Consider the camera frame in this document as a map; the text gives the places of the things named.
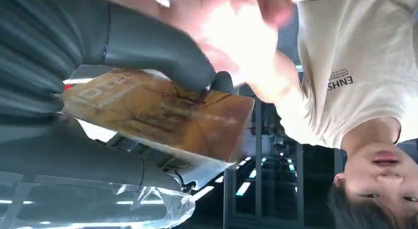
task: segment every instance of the dark hair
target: dark hair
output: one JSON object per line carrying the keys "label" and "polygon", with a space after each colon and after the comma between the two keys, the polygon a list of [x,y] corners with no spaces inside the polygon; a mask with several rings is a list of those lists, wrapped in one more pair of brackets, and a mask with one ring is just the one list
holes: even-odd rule
{"label": "dark hair", "polygon": [[399,219],[390,210],[390,213],[385,212],[371,200],[362,203],[350,202],[344,184],[331,187],[328,207],[334,214],[338,229],[418,229],[416,214]]}

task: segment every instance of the card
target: card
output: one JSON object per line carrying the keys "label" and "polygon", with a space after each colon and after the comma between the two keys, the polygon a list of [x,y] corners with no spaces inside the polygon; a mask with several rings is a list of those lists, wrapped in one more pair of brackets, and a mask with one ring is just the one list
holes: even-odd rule
{"label": "card", "polygon": [[117,69],[66,90],[62,110],[188,162],[234,163],[254,100]]}

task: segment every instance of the clear plastic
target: clear plastic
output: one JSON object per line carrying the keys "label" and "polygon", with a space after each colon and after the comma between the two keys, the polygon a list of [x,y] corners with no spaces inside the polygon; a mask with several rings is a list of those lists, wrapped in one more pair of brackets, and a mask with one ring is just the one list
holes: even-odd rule
{"label": "clear plastic", "polygon": [[30,183],[0,179],[1,228],[172,228],[194,209],[190,195],[156,187],[47,176]]}

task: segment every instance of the eye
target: eye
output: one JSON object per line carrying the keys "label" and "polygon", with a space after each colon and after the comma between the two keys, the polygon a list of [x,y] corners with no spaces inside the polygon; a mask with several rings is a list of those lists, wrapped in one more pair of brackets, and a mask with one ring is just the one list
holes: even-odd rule
{"label": "eye", "polygon": [[365,198],[377,198],[380,195],[379,194],[364,194],[364,195],[361,195],[361,196],[365,197]]}
{"label": "eye", "polygon": [[418,197],[403,197],[404,200],[409,202],[418,202]]}

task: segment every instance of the mouth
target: mouth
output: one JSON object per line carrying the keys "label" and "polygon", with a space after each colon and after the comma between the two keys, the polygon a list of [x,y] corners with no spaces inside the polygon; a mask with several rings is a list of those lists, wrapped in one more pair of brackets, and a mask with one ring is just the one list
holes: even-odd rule
{"label": "mouth", "polygon": [[398,158],[391,152],[381,151],[376,154],[373,164],[379,167],[392,167],[399,164]]}

